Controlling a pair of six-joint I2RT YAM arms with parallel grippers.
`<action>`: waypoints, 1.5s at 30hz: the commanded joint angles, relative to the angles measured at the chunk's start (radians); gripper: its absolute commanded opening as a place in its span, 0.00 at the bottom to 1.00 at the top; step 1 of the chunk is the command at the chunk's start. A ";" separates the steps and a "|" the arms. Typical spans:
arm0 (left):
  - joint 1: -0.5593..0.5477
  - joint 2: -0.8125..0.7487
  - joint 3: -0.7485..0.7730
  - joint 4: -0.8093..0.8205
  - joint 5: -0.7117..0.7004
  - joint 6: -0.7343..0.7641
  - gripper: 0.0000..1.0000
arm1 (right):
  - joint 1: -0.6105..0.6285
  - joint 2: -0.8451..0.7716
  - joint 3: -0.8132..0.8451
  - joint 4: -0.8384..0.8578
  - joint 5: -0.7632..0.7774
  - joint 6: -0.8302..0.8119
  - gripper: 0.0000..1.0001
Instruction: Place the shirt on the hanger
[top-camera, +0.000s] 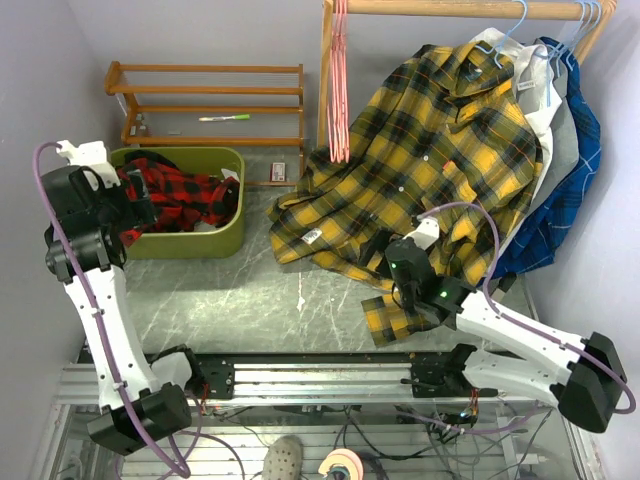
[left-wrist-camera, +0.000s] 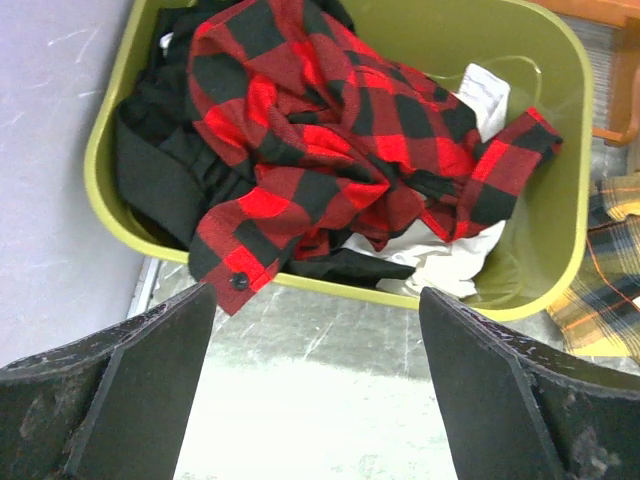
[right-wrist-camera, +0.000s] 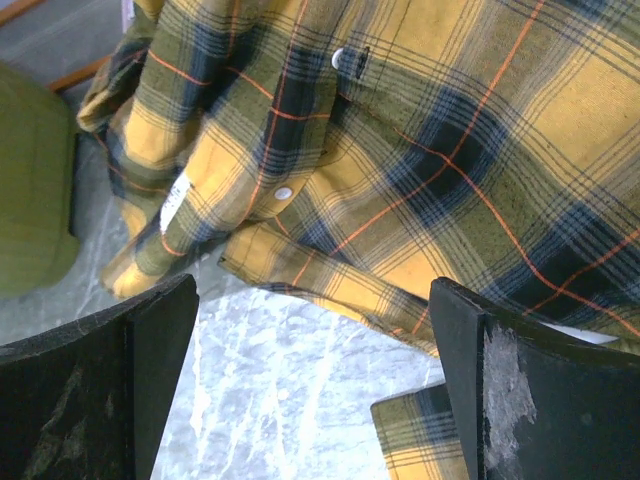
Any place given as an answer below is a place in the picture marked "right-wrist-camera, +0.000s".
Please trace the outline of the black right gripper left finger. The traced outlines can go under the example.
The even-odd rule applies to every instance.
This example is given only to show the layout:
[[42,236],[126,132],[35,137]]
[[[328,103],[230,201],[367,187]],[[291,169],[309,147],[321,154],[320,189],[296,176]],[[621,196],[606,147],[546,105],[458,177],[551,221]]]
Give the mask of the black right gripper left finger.
[[150,478],[198,308],[183,274],[2,346],[2,478]]

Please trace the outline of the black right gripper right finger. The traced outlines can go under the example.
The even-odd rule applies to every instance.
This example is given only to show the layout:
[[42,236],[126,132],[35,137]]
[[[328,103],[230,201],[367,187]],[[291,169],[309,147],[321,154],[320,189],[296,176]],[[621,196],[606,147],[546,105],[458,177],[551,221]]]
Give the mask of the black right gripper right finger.
[[429,310],[471,478],[638,478],[638,356],[447,278],[432,282]]

